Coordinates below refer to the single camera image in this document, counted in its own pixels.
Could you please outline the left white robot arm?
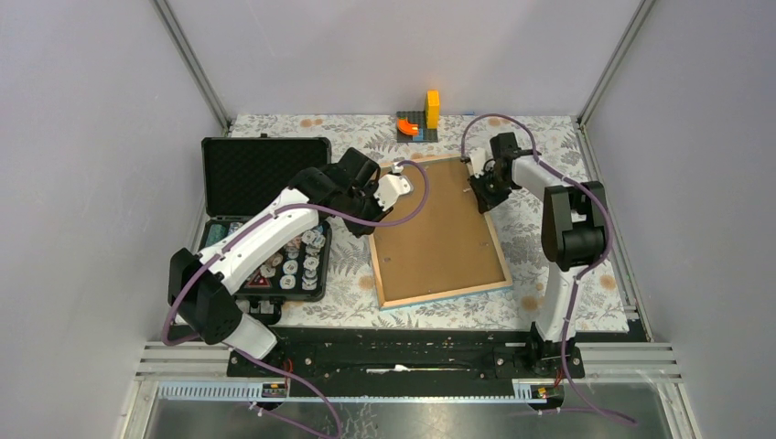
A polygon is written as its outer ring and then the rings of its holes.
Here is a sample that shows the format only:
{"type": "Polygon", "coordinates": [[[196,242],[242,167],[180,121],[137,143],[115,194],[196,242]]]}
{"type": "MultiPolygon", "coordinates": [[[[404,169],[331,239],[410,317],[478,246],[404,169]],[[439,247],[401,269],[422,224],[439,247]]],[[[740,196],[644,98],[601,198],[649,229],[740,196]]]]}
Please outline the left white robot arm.
{"type": "Polygon", "coordinates": [[[275,333],[244,313],[234,294],[274,253],[333,212],[342,213],[354,235],[371,233],[387,214],[374,196],[379,172],[375,161],[349,148],[336,163],[299,171],[274,201],[233,234],[198,253],[176,252],[170,260],[171,310],[165,324],[180,316],[195,337],[248,355],[261,375],[276,374],[285,354],[275,333]]]}

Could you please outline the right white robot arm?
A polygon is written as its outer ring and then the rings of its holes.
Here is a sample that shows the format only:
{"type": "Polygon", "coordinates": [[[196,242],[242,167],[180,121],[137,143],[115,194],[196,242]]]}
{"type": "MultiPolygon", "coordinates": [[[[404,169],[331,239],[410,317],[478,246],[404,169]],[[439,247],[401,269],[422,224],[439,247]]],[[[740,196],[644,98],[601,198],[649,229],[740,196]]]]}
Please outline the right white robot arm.
{"type": "Polygon", "coordinates": [[[462,158],[478,210],[486,213],[512,192],[525,189],[543,203],[541,245],[549,262],[545,309],[532,324],[526,368],[546,377],[572,349],[577,296],[582,277],[608,257],[611,219],[605,188],[598,181],[577,182],[546,163],[535,148],[522,149],[513,133],[490,139],[462,158]]]}

